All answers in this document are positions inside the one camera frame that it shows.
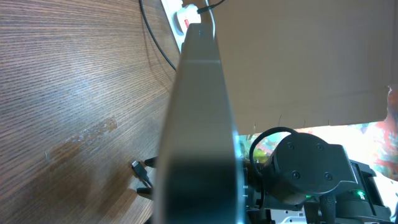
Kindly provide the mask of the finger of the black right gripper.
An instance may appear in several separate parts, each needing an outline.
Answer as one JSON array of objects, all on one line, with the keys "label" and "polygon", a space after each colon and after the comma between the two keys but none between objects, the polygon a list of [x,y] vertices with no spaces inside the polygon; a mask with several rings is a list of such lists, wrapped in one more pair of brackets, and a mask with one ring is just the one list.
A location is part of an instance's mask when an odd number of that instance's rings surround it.
[{"label": "finger of the black right gripper", "polygon": [[150,187],[141,187],[137,188],[136,192],[139,196],[144,197],[146,199],[152,200],[152,188]]},{"label": "finger of the black right gripper", "polygon": [[144,164],[147,167],[155,168],[156,167],[156,160],[157,160],[157,157],[152,157],[150,159],[146,159],[144,161]]}]

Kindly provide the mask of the Galaxy S25 smartphone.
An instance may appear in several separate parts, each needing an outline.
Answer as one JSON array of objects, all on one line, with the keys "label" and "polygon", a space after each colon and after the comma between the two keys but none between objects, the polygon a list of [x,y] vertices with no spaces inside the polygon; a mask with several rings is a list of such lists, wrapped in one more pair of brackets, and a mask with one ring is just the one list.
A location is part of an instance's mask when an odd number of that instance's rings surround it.
[{"label": "Galaxy S25 smartphone", "polygon": [[191,24],[156,160],[154,223],[244,223],[240,152],[212,29]]}]

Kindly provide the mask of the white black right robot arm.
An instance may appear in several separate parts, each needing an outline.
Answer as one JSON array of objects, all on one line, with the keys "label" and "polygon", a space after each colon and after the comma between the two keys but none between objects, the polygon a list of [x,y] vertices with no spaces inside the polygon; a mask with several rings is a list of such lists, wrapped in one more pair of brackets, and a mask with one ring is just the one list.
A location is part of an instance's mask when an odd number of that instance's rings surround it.
[{"label": "white black right robot arm", "polygon": [[339,144],[290,128],[260,134],[260,143],[286,133],[270,157],[245,159],[234,142],[164,149],[145,161],[157,168],[155,185],[138,194],[155,202],[149,223],[395,223],[366,164],[352,161]]}]

